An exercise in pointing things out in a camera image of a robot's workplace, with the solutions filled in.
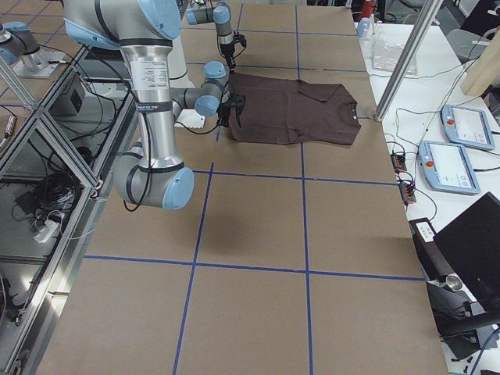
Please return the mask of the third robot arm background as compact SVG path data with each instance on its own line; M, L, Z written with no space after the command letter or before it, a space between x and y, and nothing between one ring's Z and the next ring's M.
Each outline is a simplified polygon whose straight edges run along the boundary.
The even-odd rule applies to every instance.
M1 24L1 57L19 77L47 78L66 63L65 52L46 51L23 22Z

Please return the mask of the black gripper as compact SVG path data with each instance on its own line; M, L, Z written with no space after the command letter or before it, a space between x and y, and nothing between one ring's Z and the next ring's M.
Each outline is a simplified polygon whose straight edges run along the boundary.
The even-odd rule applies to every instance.
M230 112L231 112L231 101L230 100L220 104L220 106L218 108L218 120L217 120L217 125L219 127L227 127L227 120L229 120L229 118L230 118ZM237 126L239 128L242 128L241 111L238 108L235 109L235 119L237 122Z
M226 59L227 66L231 73L235 73L237 63L234 60L235 47L233 43L219 44L220 53Z

